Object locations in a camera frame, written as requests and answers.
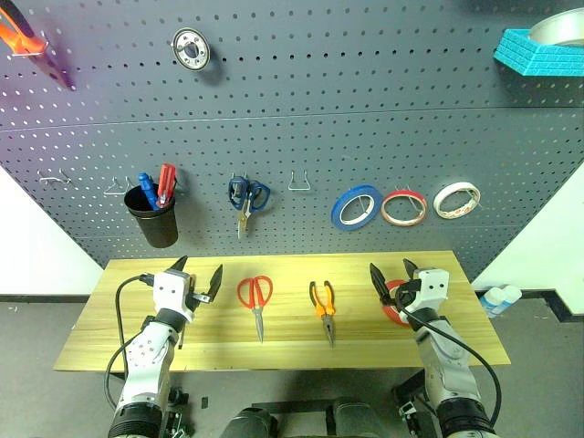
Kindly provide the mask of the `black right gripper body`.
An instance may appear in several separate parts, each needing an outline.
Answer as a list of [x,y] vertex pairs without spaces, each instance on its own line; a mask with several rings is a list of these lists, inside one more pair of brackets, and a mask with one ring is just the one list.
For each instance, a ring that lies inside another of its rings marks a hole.
[[395,289],[394,302],[399,313],[413,313],[421,308],[418,295],[422,289],[421,279],[411,279]]

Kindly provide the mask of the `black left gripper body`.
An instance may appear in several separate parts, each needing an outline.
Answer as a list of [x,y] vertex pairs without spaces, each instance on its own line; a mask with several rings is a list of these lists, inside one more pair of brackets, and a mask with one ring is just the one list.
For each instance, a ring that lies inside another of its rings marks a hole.
[[194,319],[194,312],[200,304],[210,304],[214,301],[214,284],[211,283],[206,293],[197,293],[194,290],[195,278],[194,275],[187,276],[187,291],[184,298],[184,317],[187,322],[192,322]]

